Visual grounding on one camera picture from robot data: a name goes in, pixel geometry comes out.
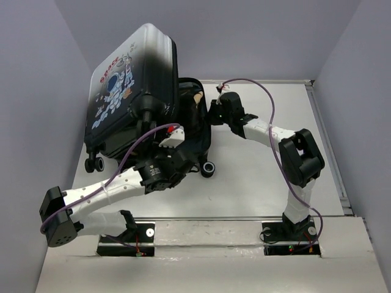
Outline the black towel with tan flowers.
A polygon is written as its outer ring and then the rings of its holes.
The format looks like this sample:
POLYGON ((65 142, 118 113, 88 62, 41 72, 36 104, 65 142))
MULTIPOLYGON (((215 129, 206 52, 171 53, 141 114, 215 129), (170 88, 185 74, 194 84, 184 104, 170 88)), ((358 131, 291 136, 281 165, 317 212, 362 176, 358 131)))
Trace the black towel with tan flowers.
POLYGON ((195 102, 195 105, 198 106, 203 98, 203 92, 199 91, 193 96, 193 100, 195 102))

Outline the black suitcase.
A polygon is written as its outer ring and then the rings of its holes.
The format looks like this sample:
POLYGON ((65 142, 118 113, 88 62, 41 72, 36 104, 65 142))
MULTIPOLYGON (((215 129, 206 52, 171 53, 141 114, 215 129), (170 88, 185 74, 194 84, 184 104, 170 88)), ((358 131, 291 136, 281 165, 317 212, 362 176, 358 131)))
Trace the black suitcase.
POLYGON ((185 131, 181 147, 197 158, 203 177, 214 175, 208 159, 211 126, 202 83, 178 75, 177 46, 154 24, 136 29, 92 73, 84 144, 86 172, 102 172, 104 158, 129 168, 146 148, 130 146, 159 125, 178 123, 185 131), (203 98, 198 106, 193 96, 203 98))

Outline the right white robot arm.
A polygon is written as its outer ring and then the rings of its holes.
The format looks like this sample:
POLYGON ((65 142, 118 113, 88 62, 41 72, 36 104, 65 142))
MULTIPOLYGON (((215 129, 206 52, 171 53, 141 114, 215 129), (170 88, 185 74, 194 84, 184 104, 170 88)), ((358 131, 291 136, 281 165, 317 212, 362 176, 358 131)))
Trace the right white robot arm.
POLYGON ((310 197, 325 161, 308 129, 292 131, 274 126, 275 102, 271 100, 268 122, 245 113, 236 92, 221 90, 212 100, 208 116, 212 125, 229 126, 232 133, 272 149, 278 168, 288 186, 287 206, 282 214, 281 232, 287 239, 303 233, 310 220, 310 197))

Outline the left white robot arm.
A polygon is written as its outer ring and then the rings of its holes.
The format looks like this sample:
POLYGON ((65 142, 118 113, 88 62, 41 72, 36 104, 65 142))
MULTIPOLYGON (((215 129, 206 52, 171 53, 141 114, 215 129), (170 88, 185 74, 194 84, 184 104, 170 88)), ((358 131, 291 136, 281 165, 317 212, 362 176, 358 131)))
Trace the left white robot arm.
POLYGON ((87 235, 107 234, 128 241, 136 229, 130 211, 99 210, 127 198, 174 188, 196 165, 192 152, 163 148, 113 178, 79 189, 52 187, 46 191, 39 209, 41 232, 52 248, 87 235))

